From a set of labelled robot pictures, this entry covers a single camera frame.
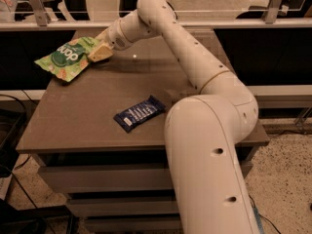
chip bag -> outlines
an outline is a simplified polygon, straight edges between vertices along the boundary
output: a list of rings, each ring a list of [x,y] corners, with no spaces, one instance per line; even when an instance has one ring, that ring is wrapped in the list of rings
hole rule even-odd
[[[102,45],[97,38],[81,37],[65,43],[55,52],[36,60],[35,63],[59,79],[70,82],[93,61],[88,58],[89,54]]]

table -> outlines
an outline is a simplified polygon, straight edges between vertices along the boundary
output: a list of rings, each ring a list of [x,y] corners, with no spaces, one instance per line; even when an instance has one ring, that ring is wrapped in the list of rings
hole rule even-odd
[[[195,93],[163,39],[142,40],[69,85],[53,79],[17,150],[36,159],[39,175],[92,232],[179,229],[163,128],[172,105]],[[114,115],[150,95],[167,111],[127,134]],[[237,145],[245,175],[267,143],[258,124]]]

robotic arm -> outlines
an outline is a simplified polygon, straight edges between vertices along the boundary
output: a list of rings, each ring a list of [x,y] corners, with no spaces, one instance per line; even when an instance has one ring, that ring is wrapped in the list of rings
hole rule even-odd
[[[124,50],[161,35],[198,92],[168,113],[165,143],[185,234],[259,233],[235,152],[253,130],[253,94],[180,26],[166,0],[138,0],[98,39]]]

floor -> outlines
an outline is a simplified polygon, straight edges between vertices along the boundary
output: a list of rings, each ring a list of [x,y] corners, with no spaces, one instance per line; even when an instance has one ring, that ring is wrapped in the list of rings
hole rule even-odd
[[[249,5],[265,5],[263,0],[169,0],[180,12],[182,20],[233,20]],[[117,16],[118,0],[88,0],[92,20],[114,20]],[[186,10],[206,11],[190,13]],[[261,120],[261,123],[293,126],[294,119]],[[283,234],[312,233],[312,136],[283,134],[271,136],[268,146],[261,147],[253,157],[253,169],[246,177],[246,184],[259,212],[271,220]],[[26,159],[20,155],[18,164]],[[37,163],[30,159],[15,172],[20,183],[38,207],[63,205],[65,198],[54,193],[36,173]],[[18,185],[12,181],[7,201],[16,209],[33,208]],[[66,219],[49,220],[55,233],[66,230]],[[265,219],[262,220],[266,234],[278,233]],[[50,228],[47,234],[54,233]],[[77,233],[88,234],[83,219],[79,221]],[[146,232],[153,234],[174,234],[178,231]]]

dark blue snack bar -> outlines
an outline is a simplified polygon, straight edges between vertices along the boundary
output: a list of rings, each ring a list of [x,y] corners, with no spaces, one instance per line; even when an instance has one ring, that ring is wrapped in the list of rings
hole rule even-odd
[[[165,112],[166,106],[156,97],[142,101],[114,116],[114,120],[129,133],[143,122]]]

